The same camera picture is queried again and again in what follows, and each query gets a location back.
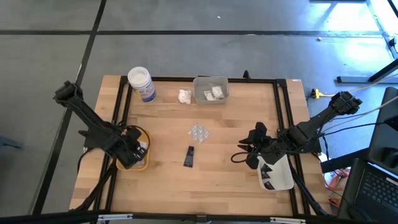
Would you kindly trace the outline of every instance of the concrete floor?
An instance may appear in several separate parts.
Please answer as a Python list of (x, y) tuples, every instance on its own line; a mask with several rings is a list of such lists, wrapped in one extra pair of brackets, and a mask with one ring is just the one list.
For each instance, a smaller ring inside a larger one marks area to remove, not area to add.
[[(0, 29), (91, 30), (99, 4), (100, 0), (3, 0)], [(375, 9), (383, 7), (377, 4)], [(366, 3), (308, 0), (108, 0), (99, 29), (378, 30)], [(87, 40), (87, 35), (0, 35), (0, 135), (25, 145), (0, 150), (2, 217), (29, 211), (63, 113), (53, 93), (65, 80), (74, 81)], [(392, 60), (381, 35), (324, 37), (321, 42), (304, 36), (103, 35), (95, 39), (82, 88), (86, 102), (94, 106), (103, 75), (125, 75), (132, 67), (144, 66), (154, 76), (241, 77), (247, 69), (254, 78), (302, 79), (306, 93), (312, 88), (336, 93), (364, 86), (336, 84), (337, 76), (369, 76)], [(364, 101), (359, 113), (379, 106), (387, 86), (356, 92)], [(309, 99), (310, 115), (328, 101)], [(371, 123), (376, 116), (347, 126)], [(82, 153), (79, 129), (85, 126), (73, 117), (44, 212), (68, 210)], [(372, 131), (368, 126), (331, 135), (331, 157), (367, 147)], [(348, 134), (350, 140), (343, 142)]]

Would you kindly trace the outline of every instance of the wooden table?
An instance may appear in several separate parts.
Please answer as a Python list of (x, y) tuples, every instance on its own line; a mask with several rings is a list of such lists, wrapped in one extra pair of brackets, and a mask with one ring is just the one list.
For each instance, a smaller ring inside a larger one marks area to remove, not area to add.
[[(95, 112), (106, 121), (113, 114), (119, 80), (120, 76), (114, 75), (103, 78)], [(287, 85), (294, 122), (308, 120), (301, 81), (287, 80)], [(195, 101), (191, 105), (178, 102), (179, 89), (193, 88), (189, 82), (155, 82), (155, 88), (157, 98), (150, 104), (144, 104), (133, 93), (127, 121), (150, 132), (149, 166), (139, 172), (118, 172), (113, 212), (292, 215), (287, 190), (262, 190), (256, 170), (245, 163), (230, 161), (234, 153), (242, 151), (236, 146), (238, 141), (247, 137), (257, 121), (267, 126), (268, 135), (276, 137), (278, 122), (271, 84), (230, 83), (227, 104), (211, 106), (199, 106)], [(283, 97), (281, 100), (287, 127)], [(202, 144), (188, 135), (195, 124), (202, 124), (210, 132)], [(193, 168), (183, 166), (188, 146), (195, 147)], [(83, 158), (70, 208), (79, 206), (96, 185), (103, 156), (96, 149)], [(330, 211), (319, 161), (310, 154), (301, 155), (301, 159), (306, 186), (321, 206)], [(101, 208), (107, 192), (106, 186)], [(296, 196), (302, 212), (297, 187)]]

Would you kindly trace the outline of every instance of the clear plastic container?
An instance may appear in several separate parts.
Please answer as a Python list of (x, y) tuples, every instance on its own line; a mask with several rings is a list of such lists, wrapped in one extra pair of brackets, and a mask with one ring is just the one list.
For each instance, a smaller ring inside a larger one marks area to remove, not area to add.
[[(207, 100), (204, 91), (211, 91), (212, 86), (219, 85), (224, 93), (220, 100)], [(198, 77), (193, 80), (193, 96), (198, 105), (216, 105), (226, 103), (229, 97), (228, 79), (226, 77)]]

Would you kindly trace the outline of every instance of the white tissue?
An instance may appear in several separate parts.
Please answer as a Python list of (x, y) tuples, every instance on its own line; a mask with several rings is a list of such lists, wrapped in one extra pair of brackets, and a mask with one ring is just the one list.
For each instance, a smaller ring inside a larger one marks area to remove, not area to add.
[(191, 90), (180, 90), (178, 100), (180, 103), (191, 104)]
[(204, 91), (205, 97), (207, 100), (217, 100), (217, 98), (214, 97), (212, 91)]
[(217, 98), (217, 100), (223, 99), (225, 97), (223, 90), (221, 89), (221, 86), (213, 86), (211, 90), (214, 96)]

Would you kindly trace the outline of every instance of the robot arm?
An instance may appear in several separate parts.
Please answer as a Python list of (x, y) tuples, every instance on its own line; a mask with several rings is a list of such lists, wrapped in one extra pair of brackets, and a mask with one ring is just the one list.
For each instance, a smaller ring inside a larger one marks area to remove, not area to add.
[(141, 132), (137, 128), (119, 127), (103, 121), (84, 101), (83, 91), (70, 82), (55, 92), (54, 100), (71, 109), (88, 126), (88, 131), (79, 133), (86, 137), (86, 147), (99, 147), (111, 157), (116, 157), (126, 168), (141, 161), (147, 149), (140, 146)]
[[(331, 98), (328, 108), (309, 121), (300, 122), (289, 129), (280, 131), (278, 139), (271, 139), (266, 136), (267, 128), (264, 124), (257, 123), (256, 129), (250, 131), (248, 138), (240, 141), (240, 143), (252, 145), (253, 147), (247, 146), (248, 151), (260, 153), (266, 163), (274, 165), (287, 152), (313, 152), (315, 143), (320, 137), (317, 129), (321, 129), (324, 124), (337, 115), (355, 114), (361, 103), (362, 101), (353, 97), (351, 93), (341, 91)], [(251, 162), (256, 159), (251, 155)]]

